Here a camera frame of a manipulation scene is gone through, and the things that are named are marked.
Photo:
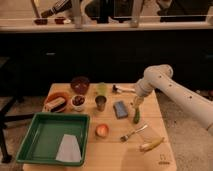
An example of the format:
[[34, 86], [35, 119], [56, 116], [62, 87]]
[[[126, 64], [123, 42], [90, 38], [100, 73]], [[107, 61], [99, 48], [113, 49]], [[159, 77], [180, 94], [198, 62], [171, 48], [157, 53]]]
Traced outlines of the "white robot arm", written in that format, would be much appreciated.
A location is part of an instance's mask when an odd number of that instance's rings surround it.
[[133, 107], [138, 108], [155, 89], [159, 89], [183, 110], [189, 112], [213, 136], [213, 102], [172, 80], [168, 64], [149, 66], [134, 84]]

